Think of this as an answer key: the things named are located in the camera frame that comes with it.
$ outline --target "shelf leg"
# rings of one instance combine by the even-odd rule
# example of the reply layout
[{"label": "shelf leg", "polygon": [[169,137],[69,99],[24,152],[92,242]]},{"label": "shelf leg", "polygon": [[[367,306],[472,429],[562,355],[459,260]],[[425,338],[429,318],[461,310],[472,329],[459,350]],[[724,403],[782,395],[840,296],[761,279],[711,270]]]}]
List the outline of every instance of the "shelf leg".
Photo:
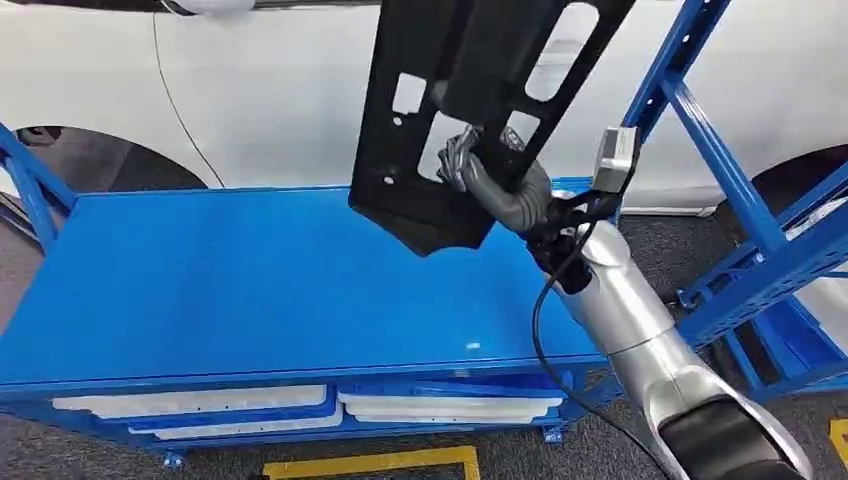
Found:
[{"label": "shelf leg", "polygon": [[564,430],[564,425],[542,427],[542,435],[545,439],[545,443],[562,443],[562,434]]},{"label": "shelf leg", "polygon": [[168,450],[165,452],[165,460],[162,463],[165,468],[180,468],[185,464],[185,452]]}]

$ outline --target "blue tabletop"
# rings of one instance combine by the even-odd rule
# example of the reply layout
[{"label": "blue tabletop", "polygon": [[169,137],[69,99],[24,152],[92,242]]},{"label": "blue tabletop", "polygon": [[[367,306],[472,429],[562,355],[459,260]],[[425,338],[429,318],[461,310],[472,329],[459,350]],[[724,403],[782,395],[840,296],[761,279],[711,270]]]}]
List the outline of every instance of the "blue tabletop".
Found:
[{"label": "blue tabletop", "polygon": [[[0,385],[534,361],[543,278],[519,238],[419,258],[347,195],[81,196],[0,338]],[[555,361],[597,358],[553,294],[542,331]]]}]

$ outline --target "white car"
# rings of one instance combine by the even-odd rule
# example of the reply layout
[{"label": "white car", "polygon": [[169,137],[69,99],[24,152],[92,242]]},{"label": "white car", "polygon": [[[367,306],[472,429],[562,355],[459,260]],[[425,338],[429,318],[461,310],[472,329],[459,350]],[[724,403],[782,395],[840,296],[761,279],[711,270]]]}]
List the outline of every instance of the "white car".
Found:
[{"label": "white car", "polygon": [[[349,183],[377,5],[257,0],[186,17],[155,0],[47,1],[0,0],[8,128],[112,135],[209,187]],[[541,154],[553,176],[591,173],[604,127],[620,122],[681,5],[637,0]],[[596,16],[585,4],[566,10],[531,83],[559,83]],[[844,0],[737,0],[692,68],[695,96],[752,177],[848,143],[845,18]],[[629,212],[704,214],[723,199],[671,115],[643,149]],[[458,128],[434,128],[433,145]],[[8,178],[3,188],[14,193]]]}]

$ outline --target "yellow floor marking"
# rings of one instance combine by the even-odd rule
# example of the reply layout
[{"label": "yellow floor marking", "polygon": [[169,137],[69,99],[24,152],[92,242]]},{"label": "yellow floor marking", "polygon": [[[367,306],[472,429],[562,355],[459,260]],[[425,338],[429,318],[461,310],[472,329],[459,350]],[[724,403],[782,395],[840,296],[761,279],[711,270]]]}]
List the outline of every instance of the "yellow floor marking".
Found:
[{"label": "yellow floor marking", "polygon": [[432,448],[414,452],[360,455],[357,457],[327,458],[300,462],[266,463],[262,474],[271,480],[306,478],[325,475],[380,472],[398,468],[428,467],[461,463],[466,480],[480,480],[477,449],[472,446]]},{"label": "yellow floor marking", "polygon": [[845,435],[848,435],[848,418],[838,418],[830,421],[830,442],[833,443],[833,448],[842,459],[842,463],[848,468],[848,441],[845,440]]}]

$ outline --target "black plastic panel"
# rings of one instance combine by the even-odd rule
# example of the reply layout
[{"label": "black plastic panel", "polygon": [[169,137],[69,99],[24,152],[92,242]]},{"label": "black plastic panel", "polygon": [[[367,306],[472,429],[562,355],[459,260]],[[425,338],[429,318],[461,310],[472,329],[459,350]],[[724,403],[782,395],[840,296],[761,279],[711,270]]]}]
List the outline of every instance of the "black plastic panel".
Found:
[{"label": "black plastic panel", "polygon": [[[475,153],[507,190],[523,177],[634,0],[586,0],[599,19],[557,93],[546,102],[524,86],[571,0],[385,0],[380,12],[350,205],[419,255],[477,248],[493,219],[473,197],[418,173],[439,111],[484,127]],[[417,113],[392,111],[401,73],[426,80]],[[500,132],[510,114],[540,120],[523,152]]]}]

